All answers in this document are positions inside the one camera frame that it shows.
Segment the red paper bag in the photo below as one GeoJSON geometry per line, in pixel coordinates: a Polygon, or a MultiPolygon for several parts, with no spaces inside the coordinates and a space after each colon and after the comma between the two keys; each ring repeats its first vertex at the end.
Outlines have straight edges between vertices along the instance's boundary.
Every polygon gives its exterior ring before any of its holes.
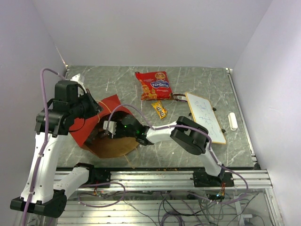
{"type": "Polygon", "coordinates": [[[129,161],[127,155],[137,149],[138,143],[132,137],[111,139],[105,133],[104,122],[109,119],[115,107],[120,105],[118,95],[107,97],[97,103],[102,111],[89,119],[76,118],[69,132],[85,153],[91,153],[97,160],[108,160],[124,157],[133,169],[136,167],[129,161]]]}

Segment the yellow M&M's packet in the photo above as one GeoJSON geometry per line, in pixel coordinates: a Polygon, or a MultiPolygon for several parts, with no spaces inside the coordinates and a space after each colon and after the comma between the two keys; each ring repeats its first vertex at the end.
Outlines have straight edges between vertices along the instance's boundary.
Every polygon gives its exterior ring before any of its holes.
{"type": "Polygon", "coordinates": [[[161,101],[157,101],[155,103],[152,103],[151,105],[156,110],[156,112],[159,115],[160,119],[163,119],[167,116],[167,110],[163,107],[161,101]]]}

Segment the red candy bag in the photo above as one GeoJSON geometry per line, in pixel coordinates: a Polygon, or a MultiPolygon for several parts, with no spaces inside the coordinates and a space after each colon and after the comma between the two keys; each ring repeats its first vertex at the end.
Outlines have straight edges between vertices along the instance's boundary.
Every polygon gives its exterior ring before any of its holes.
{"type": "Polygon", "coordinates": [[[142,101],[172,100],[172,89],[165,71],[140,73],[135,72],[142,86],[142,101]]]}

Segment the purple brown M&M's packet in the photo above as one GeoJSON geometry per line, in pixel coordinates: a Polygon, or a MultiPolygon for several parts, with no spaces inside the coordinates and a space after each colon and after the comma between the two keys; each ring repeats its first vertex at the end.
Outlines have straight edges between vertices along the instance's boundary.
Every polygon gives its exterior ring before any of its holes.
{"type": "Polygon", "coordinates": [[[173,99],[175,101],[178,101],[178,102],[187,102],[187,98],[186,98],[186,96],[184,94],[173,93],[172,96],[173,96],[173,99]]]}

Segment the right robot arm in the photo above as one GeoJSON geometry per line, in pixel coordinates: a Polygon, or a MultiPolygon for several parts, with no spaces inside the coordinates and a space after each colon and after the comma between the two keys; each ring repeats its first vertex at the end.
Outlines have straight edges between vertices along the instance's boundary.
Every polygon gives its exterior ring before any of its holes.
{"type": "Polygon", "coordinates": [[[183,150],[200,157],[206,173],[203,184],[221,186],[224,181],[225,170],[212,150],[208,130],[187,117],[180,116],[170,124],[152,127],[128,115],[120,121],[105,121],[103,129],[111,139],[133,137],[143,146],[174,141],[183,150]]]}

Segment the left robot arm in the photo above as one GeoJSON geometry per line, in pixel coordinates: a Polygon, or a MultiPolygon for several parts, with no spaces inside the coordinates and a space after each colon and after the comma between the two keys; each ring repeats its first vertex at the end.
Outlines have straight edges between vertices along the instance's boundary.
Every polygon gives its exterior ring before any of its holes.
{"type": "Polygon", "coordinates": [[[102,107],[89,90],[78,81],[64,80],[55,85],[55,96],[44,103],[36,116],[35,152],[27,183],[10,209],[58,218],[67,199],[81,185],[91,187],[96,181],[93,166],[79,163],[62,182],[54,183],[61,145],[76,119],[97,116],[102,107]]]}

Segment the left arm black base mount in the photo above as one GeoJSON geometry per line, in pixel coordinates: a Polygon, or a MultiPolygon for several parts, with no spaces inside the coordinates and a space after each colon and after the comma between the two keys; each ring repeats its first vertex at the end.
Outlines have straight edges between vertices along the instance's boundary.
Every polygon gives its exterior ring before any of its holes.
{"type": "Polygon", "coordinates": [[[98,187],[108,188],[111,181],[111,172],[105,168],[93,168],[89,170],[88,181],[86,185],[103,184],[98,187]]]}

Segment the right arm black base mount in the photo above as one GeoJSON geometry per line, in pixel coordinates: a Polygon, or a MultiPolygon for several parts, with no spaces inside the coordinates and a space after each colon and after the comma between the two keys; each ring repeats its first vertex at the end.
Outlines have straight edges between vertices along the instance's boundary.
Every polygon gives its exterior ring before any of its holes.
{"type": "Polygon", "coordinates": [[[215,176],[210,176],[204,170],[194,171],[192,178],[195,187],[233,187],[234,179],[232,173],[225,172],[222,170],[222,173],[215,176]]]}

